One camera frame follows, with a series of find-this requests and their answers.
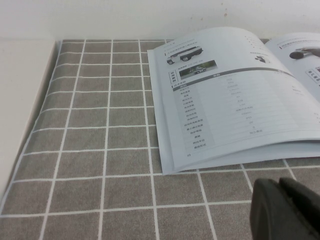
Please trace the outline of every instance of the gray plaid tablecloth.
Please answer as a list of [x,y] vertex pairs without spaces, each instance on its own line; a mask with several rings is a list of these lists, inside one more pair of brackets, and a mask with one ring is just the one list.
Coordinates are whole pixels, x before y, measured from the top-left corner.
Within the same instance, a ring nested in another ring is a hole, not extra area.
[[147,50],[164,40],[65,40],[0,205],[1,240],[248,240],[257,178],[320,194],[320,159],[162,176]]

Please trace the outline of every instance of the gray fabric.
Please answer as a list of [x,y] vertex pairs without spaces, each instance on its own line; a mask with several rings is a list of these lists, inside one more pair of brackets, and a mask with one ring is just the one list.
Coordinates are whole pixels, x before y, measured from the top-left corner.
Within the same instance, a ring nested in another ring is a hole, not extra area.
[[[251,239],[250,186],[292,177],[289,168],[276,160],[162,176],[146,51],[164,43],[63,42],[0,209],[1,240],[42,230],[45,240]],[[320,158],[286,161],[320,194]]]

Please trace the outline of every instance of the open booklet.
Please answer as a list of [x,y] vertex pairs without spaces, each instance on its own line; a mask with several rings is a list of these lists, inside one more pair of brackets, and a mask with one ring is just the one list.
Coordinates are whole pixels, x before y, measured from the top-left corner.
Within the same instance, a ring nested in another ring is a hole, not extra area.
[[320,34],[217,27],[148,61],[163,174],[320,156]]

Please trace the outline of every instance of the white wall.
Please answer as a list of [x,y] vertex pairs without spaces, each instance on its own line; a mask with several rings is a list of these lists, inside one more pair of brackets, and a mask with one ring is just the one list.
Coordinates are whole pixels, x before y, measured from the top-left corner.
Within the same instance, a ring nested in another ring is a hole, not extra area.
[[320,32],[319,0],[0,0],[0,38],[172,39],[233,26]]

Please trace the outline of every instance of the booklet page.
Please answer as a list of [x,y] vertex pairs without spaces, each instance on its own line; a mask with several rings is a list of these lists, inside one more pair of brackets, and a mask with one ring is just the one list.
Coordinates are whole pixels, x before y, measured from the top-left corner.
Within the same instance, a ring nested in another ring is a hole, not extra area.
[[175,168],[320,136],[319,107],[248,31],[207,29],[152,55]]
[[266,46],[320,102],[320,34],[291,33]]

